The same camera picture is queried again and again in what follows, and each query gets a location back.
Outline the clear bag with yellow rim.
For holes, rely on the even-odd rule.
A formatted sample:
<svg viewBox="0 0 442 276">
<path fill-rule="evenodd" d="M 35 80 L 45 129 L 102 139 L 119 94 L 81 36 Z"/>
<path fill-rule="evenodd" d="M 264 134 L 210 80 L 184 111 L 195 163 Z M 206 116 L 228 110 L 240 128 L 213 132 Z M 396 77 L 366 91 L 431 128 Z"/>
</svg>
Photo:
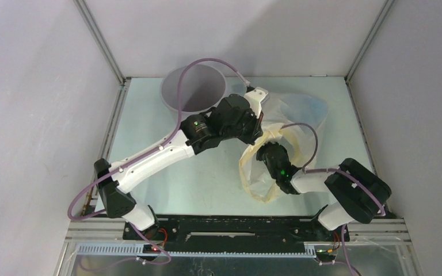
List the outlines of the clear bag with yellow rim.
<svg viewBox="0 0 442 276">
<path fill-rule="evenodd" d="M 317 161 L 317 145 L 325 128 L 328 107 L 325 101 L 306 94 L 269 93 L 262 103 L 263 134 L 249 145 L 239 160 L 239 175 L 245 192 L 256 201 L 267 203 L 282 195 L 276 181 L 257 151 L 268 142 L 277 142 L 287 151 L 296 167 L 312 169 Z"/>
</svg>

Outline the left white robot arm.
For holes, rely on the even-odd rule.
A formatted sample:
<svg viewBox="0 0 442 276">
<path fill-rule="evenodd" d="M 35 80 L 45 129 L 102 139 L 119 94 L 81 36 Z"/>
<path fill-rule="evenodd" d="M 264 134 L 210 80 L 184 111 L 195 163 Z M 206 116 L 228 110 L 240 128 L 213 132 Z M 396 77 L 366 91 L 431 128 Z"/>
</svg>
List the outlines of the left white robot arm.
<svg viewBox="0 0 442 276">
<path fill-rule="evenodd" d="M 98 190 L 106 215 L 123 218 L 144 239 L 153 239 L 159 224 L 153 209 L 136 200 L 131 191 L 164 168 L 217 147 L 222 141 L 237 139 L 253 145 L 262 136 L 262 103 L 267 93 L 255 89 L 241 96 L 230 94 L 217 106 L 188 116 L 179 129 L 157 145 L 114 163 L 95 162 Z"/>
</svg>

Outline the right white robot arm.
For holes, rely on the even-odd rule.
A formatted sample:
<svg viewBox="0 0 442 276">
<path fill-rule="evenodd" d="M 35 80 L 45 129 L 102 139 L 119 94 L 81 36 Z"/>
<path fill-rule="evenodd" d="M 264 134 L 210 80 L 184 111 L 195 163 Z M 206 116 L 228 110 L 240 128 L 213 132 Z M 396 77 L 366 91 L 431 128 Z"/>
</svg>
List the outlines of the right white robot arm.
<svg viewBox="0 0 442 276">
<path fill-rule="evenodd" d="M 389 185 L 353 158 L 346 158 L 331 168 L 296 167 L 289 161 L 287 150 L 279 143 L 267 143 L 256 154 L 286 194 L 330 193 L 336 202 L 323 207 L 312 219 L 312 233 L 327 240 L 335 229 L 357 221 L 370 223 L 386 214 L 384 205 L 392 191 Z"/>
</svg>

